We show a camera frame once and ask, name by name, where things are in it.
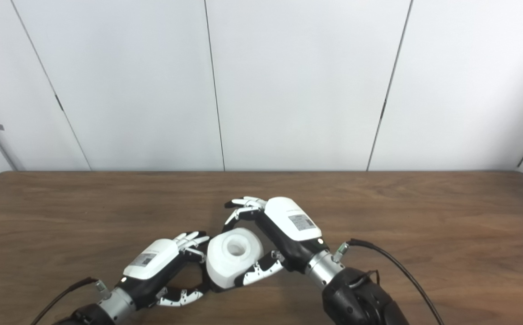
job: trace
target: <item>white fingertip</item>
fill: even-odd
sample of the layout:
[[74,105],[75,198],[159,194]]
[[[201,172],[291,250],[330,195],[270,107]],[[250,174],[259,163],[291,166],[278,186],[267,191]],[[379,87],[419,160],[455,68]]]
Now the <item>white fingertip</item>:
[[235,210],[233,210],[233,212],[231,212],[231,214],[229,215],[229,218],[227,218],[225,224],[228,224],[232,219],[237,218],[237,210],[239,210],[239,209],[235,209]]
[[256,202],[259,202],[262,205],[266,205],[266,203],[267,203],[266,200],[262,200],[262,199],[256,198],[256,197],[243,197],[243,199],[249,200],[249,201],[256,201]]
[[181,234],[177,235],[177,237],[173,238],[173,241],[177,242],[179,239],[185,237],[185,232],[182,232]]
[[192,240],[193,238],[197,237],[197,235],[199,235],[199,231],[194,231],[192,232],[191,234],[187,235],[185,237],[185,239],[187,239],[188,241]]
[[201,243],[206,242],[209,238],[210,238],[209,236],[205,236],[205,237],[199,237],[199,238],[193,239],[193,241],[189,241],[189,242],[181,245],[179,247],[179,249],[182,250],[184,248],[192,247],[192,246],[198,247]]
[[243,207],[255,206],[257,208],[263,208],[263,205],[260,202],[256,202],[256,201],[252,201],[252,200],[245,200],[242,198],[235,198],[235,199],[231,200],[231,202],[233,204],[243,205]]
[[206,242],[208,240],[210,240],[209,236],[203,236],[203,237],[199,237],[199,238],[193,239],[193,241],[196,243],[196,246],[199,246],[199,245],[201,245],[202,243],[204,243],[204,242]]

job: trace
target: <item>silver metal joint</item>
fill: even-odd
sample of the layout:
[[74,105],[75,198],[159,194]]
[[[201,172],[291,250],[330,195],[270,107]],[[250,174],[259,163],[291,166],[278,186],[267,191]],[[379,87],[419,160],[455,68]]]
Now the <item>silver metal joint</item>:
[[109,298],[97,302],[115,325],[122,323],[129,315],[135,312],[133,299],[121,288],[115,288],[111,291]]
[[340,271],[344,269],[342,263],[334,262],[334,256],[328,251],[320,251],[309,261],[305,274],[323,290]]

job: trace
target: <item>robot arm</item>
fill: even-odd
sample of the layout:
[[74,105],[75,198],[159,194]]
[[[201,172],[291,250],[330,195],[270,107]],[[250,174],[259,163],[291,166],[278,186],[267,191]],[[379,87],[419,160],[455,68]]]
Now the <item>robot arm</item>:
[[[125,268],[123,277],[111,292],[102,282],[97,282],[103,297],[97,304],[80,307],[57,324],[118,325],[143,308],[182,306],[198,300],[210,284],[204,269],[205,254],[197,248],[209,239],[205,232],[194,231],[184,232],[174,239],[154,241]],[[202,284],[186,289],[167,287],[168,282],[190,262],[200,263]]]
[[238,276],[236,287],[283,267],[307,275],[320,288],[323,308],[336,325],[408,325],[396,302],[369,278],[371,272],[342,265],[344,251],[336,256],[330,253],[320,228],[293,200],[275,197],[266,202],[243,197],[226,203],[226,208],[234,207],[223,232],[238,220],[253,220],[277,248]]

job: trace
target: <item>wooden table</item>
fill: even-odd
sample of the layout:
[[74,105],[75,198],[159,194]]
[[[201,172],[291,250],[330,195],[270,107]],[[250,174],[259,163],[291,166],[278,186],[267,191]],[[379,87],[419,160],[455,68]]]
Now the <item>wooden table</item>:
[[[523,325],[523,174],[516,172],[2,173],[0,325],[30,323],[86,276],[114,284],[155,239],[199,229],[217,234],[230,213],[224,203],[243,195],[293,198],[331,247],[355,237],[385,248],[419,280],[448,325]],[[382,286],[412,325],[435,324],[418,292],[383,257],[355,247],[344,264],[379,269]],[[198,268],[187,270],[177,284],[198,282]],[[96,300],[92,287],[72,292],[42,324]],[[309,279],[283,271],[183,308],[136,313],[131,323],[331,321]]]

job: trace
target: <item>white hand casing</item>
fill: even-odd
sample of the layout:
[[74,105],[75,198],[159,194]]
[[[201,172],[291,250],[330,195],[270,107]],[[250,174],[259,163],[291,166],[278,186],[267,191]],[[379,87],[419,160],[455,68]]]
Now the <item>white hand casing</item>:
[[179,248],[176,242],[171,239],[158,239],[125,268],[123,275],[140,280],[150,279],[177,255]]

